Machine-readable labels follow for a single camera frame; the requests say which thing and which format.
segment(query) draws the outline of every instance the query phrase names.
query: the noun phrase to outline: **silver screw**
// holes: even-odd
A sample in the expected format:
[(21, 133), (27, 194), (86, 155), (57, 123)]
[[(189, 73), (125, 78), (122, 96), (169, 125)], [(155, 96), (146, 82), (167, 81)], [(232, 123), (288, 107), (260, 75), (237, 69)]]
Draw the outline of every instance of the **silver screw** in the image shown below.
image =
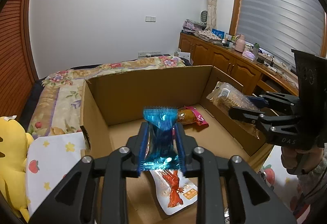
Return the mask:
[(84, 156), (82, 158), (82, 162), (84, 163), (90, 163), (92, 161), (92, 158), (90, 156)]
[(204, 148), (203, 147), (195, 147), (194, 152), (197, 154), (202, 154), (204, 152)]
[(242, 161), (242, 158), (240, 156), (233, 156), (232, 161), (235, 163), (240, 163)]
[(126, 154), (130, 151), (130, 149), (128, 147), (121, 147), (119, 149), (119, 152), (122, 153), (122, 154)]

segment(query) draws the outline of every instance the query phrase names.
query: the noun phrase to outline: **yellow star print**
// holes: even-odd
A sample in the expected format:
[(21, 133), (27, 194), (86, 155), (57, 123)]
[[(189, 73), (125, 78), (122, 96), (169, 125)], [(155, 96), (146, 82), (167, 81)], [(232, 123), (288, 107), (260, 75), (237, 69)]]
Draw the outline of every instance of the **yellow star print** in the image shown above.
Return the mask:
[(69, 151), (74, 152), (75, 151), (75, 149), (74, 149), (75, 145), (70, 142), (68, 142), (68, 144), (65, 147), (66, 147), (66, 152), (69, 152)]
[(47, 140), (45, 140), (45, 141), (43, 142), (43, 146), (47, 147), (48, 145), (50, 145), (50, 143), (49, 143)]
[(50, 183), (44, 183), (44, 189), (47, 191), (50, 190), (51, 189)]

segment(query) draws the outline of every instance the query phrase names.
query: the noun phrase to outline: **louvered wooden door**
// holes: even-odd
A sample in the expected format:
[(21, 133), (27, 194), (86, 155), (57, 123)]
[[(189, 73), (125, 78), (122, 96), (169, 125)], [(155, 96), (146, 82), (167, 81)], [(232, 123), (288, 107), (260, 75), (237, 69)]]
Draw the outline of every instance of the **louvered wooden door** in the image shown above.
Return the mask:
[(37, 79), (28, 5), (29, 0), (8, 0), (0, 12), (0, 116), (20, 116)]

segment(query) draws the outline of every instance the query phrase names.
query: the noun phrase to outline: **gray fuzzy sleeve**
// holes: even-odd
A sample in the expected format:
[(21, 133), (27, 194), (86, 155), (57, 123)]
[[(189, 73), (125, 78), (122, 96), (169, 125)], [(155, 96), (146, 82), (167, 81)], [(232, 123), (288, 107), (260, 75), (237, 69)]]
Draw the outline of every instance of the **gray fuzzy sleeve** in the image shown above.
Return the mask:
[[(318, 166), (310, 171), (308, 174), (298, 175), (299, 185), (302, 188), (303, 194), (306, 196), (319, 182), (325, 169), (327, 167), (327, 144), (325, 144), (324, 155)], [(327, 188), (327, 173), (324, 175), (323, 179), (319, 185), (311, 192), (308, 197), (305, 198), (306, 203), (313, 204), (320, 199)]]

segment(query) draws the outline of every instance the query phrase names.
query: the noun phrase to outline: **window blind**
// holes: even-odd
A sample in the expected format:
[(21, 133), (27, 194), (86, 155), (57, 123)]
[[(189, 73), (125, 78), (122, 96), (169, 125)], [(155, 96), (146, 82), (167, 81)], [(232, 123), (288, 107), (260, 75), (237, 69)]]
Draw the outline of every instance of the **window blind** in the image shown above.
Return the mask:
[(294, 65), (291, 49), (319, 55), (324, 17), (318, 0), (241, 0), (236, 32)]

